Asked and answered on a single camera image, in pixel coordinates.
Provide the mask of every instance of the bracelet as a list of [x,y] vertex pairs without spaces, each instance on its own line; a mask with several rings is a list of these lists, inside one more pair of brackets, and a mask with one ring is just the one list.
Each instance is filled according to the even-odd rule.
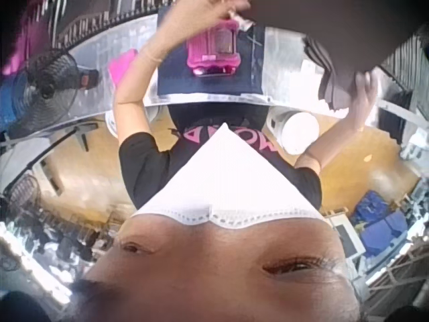
[[148,57],[152,62],[159,62],[159,63],[161,63],[162,62],[162,59],[159,59],[159,58],[156,58],[156,57],[153,57],[148,51],[147,51],[147,49],[143,49],[143,53],[146,55],[146,57]]

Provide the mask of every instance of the eye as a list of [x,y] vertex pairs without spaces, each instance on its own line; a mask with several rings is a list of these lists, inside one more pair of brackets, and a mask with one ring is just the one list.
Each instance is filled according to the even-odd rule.
[[143,254],[142,248],[135,243],[125,243],[121,245],[121,249],[131,254]]
[[263,269],[273,275],[286,274],[299,270],[311,270],[323,267],[326,260],[322,258],[293,258],[289,260],[280,260],[273,264],[268,264]]

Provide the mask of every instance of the white bucket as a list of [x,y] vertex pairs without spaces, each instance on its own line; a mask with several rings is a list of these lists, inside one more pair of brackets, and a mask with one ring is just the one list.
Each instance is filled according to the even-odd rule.
[[[152,123],[152,121],[158,116],[158,113],[160,112],[160,107],[159,106],[145,107],[145,112],[146,112],[146,117],[149,120],[149,123]],[[118,138],[116,123],[115,123],[115,116],[113,115],[113,111],[106,112],[105,120],[106,120],[107,129],[109,129],[110,134],[115,138]]]
[[319,137],[319,123],[307,112],[272,107],[267,127],[280,146],[291,155],[302,154]]

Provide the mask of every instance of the fan grille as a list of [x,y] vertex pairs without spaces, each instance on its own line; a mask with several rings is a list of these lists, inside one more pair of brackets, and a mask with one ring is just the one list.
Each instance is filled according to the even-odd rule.
[[68,113],[80,86],[79,69],[71,55],[50,50],[30,59],[13,86],[17,123],[11,137],[44,129]]

